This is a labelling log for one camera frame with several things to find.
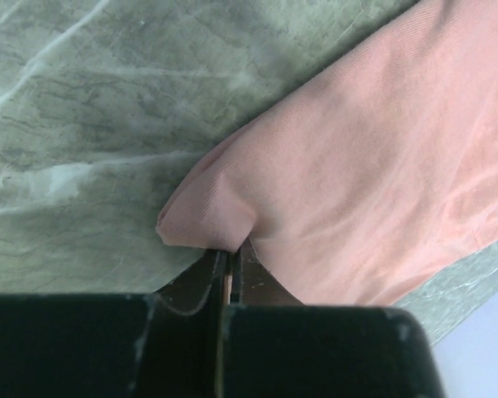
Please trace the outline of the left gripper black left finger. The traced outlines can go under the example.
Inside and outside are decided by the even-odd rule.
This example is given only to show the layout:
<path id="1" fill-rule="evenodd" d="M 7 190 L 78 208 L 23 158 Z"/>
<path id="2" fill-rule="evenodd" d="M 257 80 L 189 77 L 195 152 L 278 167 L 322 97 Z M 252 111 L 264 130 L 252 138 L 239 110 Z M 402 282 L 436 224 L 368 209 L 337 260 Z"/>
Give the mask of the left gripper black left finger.
<path id="1" fill-rule="evenodd" d="M 149 294 L 0 294 L 0 397 L 213 397 L 228 255 Z"/>

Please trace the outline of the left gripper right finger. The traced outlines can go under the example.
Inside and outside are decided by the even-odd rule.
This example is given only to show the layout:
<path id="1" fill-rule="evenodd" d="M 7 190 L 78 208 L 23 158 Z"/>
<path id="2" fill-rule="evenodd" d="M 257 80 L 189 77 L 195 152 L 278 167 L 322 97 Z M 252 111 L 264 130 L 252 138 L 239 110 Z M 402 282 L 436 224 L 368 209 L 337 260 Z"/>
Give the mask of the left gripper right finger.
<path id="1" fill-rule="evenodd" d="M 245 243 L 222 311 L 225 397 L 441 397 L 420 323 L 395 307 L 308 306 Z"/>

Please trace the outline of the pink printed t shirt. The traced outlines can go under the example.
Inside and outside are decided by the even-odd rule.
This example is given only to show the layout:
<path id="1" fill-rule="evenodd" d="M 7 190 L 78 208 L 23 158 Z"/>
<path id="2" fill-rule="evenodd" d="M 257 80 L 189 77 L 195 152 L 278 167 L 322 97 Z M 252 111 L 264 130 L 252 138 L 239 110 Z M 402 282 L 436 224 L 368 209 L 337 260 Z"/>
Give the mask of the pink printed t shirt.
<path id="1" fill-rule="evenodd" d="M 498 241 L 498 1 L 418 2 L 217 145 L 157 231 L 250 241 L 308 304 L 392 304 Z"/>

